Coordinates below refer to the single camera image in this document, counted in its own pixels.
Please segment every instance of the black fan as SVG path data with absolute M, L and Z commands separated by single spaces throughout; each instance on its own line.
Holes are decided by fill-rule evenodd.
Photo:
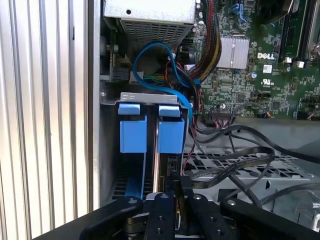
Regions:
M 294 0 L 261 0 L 260 21 L 261 24 L 271 24 L 279 21 L 291 10 Z

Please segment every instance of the ribbed metal panel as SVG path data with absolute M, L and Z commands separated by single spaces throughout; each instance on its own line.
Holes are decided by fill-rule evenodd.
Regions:
M 222 37 L 222 52 L 217 68 L 245 69 L 249 53 L 248 38 Z
M 0 239 L 89 211 L 86 0 L 0 0 Z

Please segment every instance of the green circuit board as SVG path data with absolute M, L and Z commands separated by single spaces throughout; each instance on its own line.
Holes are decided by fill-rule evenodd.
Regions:
M 301 113 L 305 115 L 302 119 L 320 116 L 318 63 L 296 68 L 278 62 L 284 19 L 267 25 L 258 24 L 257 0 L 244 0 L 243 17 L 246 22 L 241 22 L 237 15 L 230 13 L 228 2 L 222 0 L 223 4 L 220 4 L 220 32 L 222 37 L 237 35 L 249 39 L 247 68 L 217 68 L 208 76 L 202 83 L 203 114 L 216 109 L 217 105 L 225 106 L 223 111 L 229 113 L 242 103 L 255 102 L 276 119 L 301 119 Z M 193 39 L 197 60 L 201 57 L 206 34 L 202 21 L 197 17 L 196 31 L 188 36 Z M 269 57 L 258 58 L 258 53 Z M 255 107 L 246 107 L 239 115 L 257 117 L 258 112 Z

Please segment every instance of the black wire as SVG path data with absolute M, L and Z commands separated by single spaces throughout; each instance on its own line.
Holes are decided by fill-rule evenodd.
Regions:
M 230 141 L 230 144 L 231 144 L 231 147 L 232 147 L 232 151 L 235 153 L 236 152 L 236 148 L 235 148 L 234 141 L 232 140 L 232 132 L 229 132 L 228 137 L 229 137 L 229 141 Z M 239 188 L 238 190 L 236 190 L 234 192 L 237 192 L 237 191 L 243 192 L 252 201 L 253 205 L 256 205 L 257 207 L 262 208 L 262 205 L 260 204 L 260 201 L 259 201 L 258 197 L 250 189 L 250 187 L 252 187 L 252 186 L 246 185 L 243 181 L 241 181 L 234 174 L 232 174 L 229 178 Z
M 284 148 L 280 147 L 279 145 L 277 145 L 272 140 L 270 140 L 269 138 L 267 138 L 261 132 L 255 130 L 252 127 L 244 126 L 244 125 L 229 126 L 229 127 L 225 128 L 225 129 L 222 129 L 221 131 L 219 131 L 217 134 L 215 134 L 214 136 L 210 137 L 209 139 L 198 140 L 198 143 L 208 144 L 208 143 L 211 143 L 211 142 L 215 141 L 216 139 L 220 138 L 221 136 L 230 133 L 231 131 L 237 131 L 237 130 L 247 131 L 247 132 L 257 136 L 258 138 L 260 138 L 261 140 L 266 142 L 268 145 L 270 145 L 272 148 L 274 148 L 275 150 L 277 150 L 277 151 L 279 151 L 279 152 L 281 152 L 281 153 L 283 153 L 285 155 L 289 155 L 289 156 L 292 156 L 294 158 L 302 159 L 302 160 L 305 160 L 305 161 L 308 161 L 308 162 L 311 162 L 311 163 L 320 164 L 320 158 L 319 157 L 310 156 L 310 155 L 306 155 L 306 154 L 303 154 L 303 153 L 299 153 L 299 152 L 295 152 L 295 151 L 284 149 Z
M 240 191 L 243 191 L 243 193 L 251 200 L 253 205 L 262 209 L 262 205 L 261 205 L 258 197 L 254 194 L 254 192 L 243 181 L 241 181 L 234 174 L 231 174 L 229 176 L 229 179 L 240 189 Z
M 230 144 L 231 144 L 232 151 L 235 153 L 236 152 L 236 148 L 235 148 L 234 141 L 232 140 L 232 133 L 231 132 L 229 132 L 228 137 L 229 137 L 229 141 L 230 141 Z
M 228 178 L 231 174 L 233 174 L 235 171 L 243 168 L 248 168 L 248 167 L 253 167 L 256 165 L 262 165 L 262 164 L 267 164 L 269 162 L 272 162 L 275 159 L 275 152 L 268 147 L 251 147 L 245 150 L 241 150 L 236 153 L 232 153 L 226 156 L 212 156 L 207 154 L 200 146 L 197 138 L 195 137 L 194 131 L 190 128 L 189 132 L 191 136 L 194 139 L 195 145 L 198 147 L 200 152 L 202 152 L 206 157 L 209 159 L 218 159 L 218 160 L 227 160 L 227 159 L 235 159 L 238 157 L 242 157 L 245 155 L 250 155 L 250 154 L 255 154 L 255 153 L 265 153 L 267 154 L 266 156 L 262 157 L 257 157 L 249 160 L 243 160 L 236 162 L 226 169 L 224 169 L 222 172 L 220 172 L 217 176 L 214 178 L 208 180 L 208 181 L 194 181 L 192 183 L 192 187 L 195 189 L 207 189 L 215 186 L 216 184 L 220 183 L 223 181 L 225 178 Z M 198 177 L 204 176 L 206 174 L 203 174 L 203 172 L 198 172 L 196 173 Z
M 220 172 L 222 172 L 224 169 L 223 168 L 219 168 L 219 167 L 211 167 L 208 168 L 206 170 L 203 170 L 199 173 L 201 173 L 202 175 L 209 175 L 209 174 L 218 174 Z M 199 174 L 194 173 L 192 175 L 189 175 L 191 180 L 197 179 L 199 178 Z M 253 205 L 262 208 L 262 205 L 260 204 L 259 199 L 257 198 L 257 196 L 252 192 L 252 190 L 246 186 L 246 184 L 244 184 L 244 182 L 242 182 L 236 175 L 231 174 L 229 176 L 229 179 L 240 189 L 240 192 L 244 192 L 244 194 L 252 201 Z
M 187 82 L 190 84 L 192 91 L 193 91 L 193 97 L 194 97 L 194 106 L 193 109 L 195 110 L 195 112 L 197 113 L 199 110 L 199 102 L 200 102 L 200 97 L 199 97 L 199 91 L 197 89 L 197 86 L 195 84 L 195 81 L 191 78 L 191 76 L 182 68 L 180 68 L 179 66 L 176 66 L 176 70 L 178 72 L 178 74 L 183 77 L 185 80 L 187 80 Z
M 231 137 L 232 137 L 232 138 L 235 138 L 235 139 L 241 139 L 241 140 L 244 140 L 244 141 L 247 141 L 247 142 L 256 144 L 256 145 L 258 145 L 259 147 L 263 147 L 262 144 L 260 144 L 259 142 L 255 141 L 255 140 L 252 140 L 252 139 L 244 138 L 244 137 L 237 136 L 237 135 L 233 135 L 233 134 L 231 134 Z M 269 163 L 266 165 L 266 167 L 264 168 L 264 170 L 262 171 L 262 173 L 259 175 L 259 177 L 258 177 L 257 179 L 255 179 L 254 181 L 252 181 L 251 183 L 249 183 L 248 185 L 246 185 L 246 187 L 250 189 L 252 186 L 256 185 L 257 182 L 259 182 L 259 181 L 266 175 L 266 173 L 268 172 L 270 166 L 271 166 L 271 162 L 269 162 Z M 243 190 L 242 190 L 241 188 L 240 188 L 240 189 L 237 189 L 237 190 L 231 192 L 229 195 L 227 195 L 224 199 L 232 198 L 232 197 L 234 197 L 235 195 L 241 193 L 241 191 L 243 192 Z
M 272 195 L 266 196 L 265 198 L 260 200 L 260 203 L 263 206 L 283 195 L 287 195 L 289 193 L 292 193 L 295 191 L 302 191 L 302 190 L 313 190 L 313 191 L 320 190 L 320 182 L 303 183 L 303 184 L 287 187 L 283 190 L 277 191 Z
M 263 146 L 262 144 L 260 144 L 259 142 L 255 141 L 255 140 L 252 140 L 252 139 L 249 139 L 249 138 L 245 138 L 245 137 L 242 137 L 242 136 L 237 136 L 237 135 L 231 134 L 231 137 L 233 137 L 234 139 L 241 139 L 241 140 L 253 143 L 253 144 L 258 145 L 260 147 Z

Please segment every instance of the silver heatsink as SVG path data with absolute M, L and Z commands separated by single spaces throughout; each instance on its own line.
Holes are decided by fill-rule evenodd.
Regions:
M 247 67 L 250 39 L 222 37 L 222 52 L 217 68 L 245 69 Z
M 106 0 L 104 16 L 119 19 L 135 50 L 152 41 L 174 49 L 192 28 L 195 9 L 195 0 Z

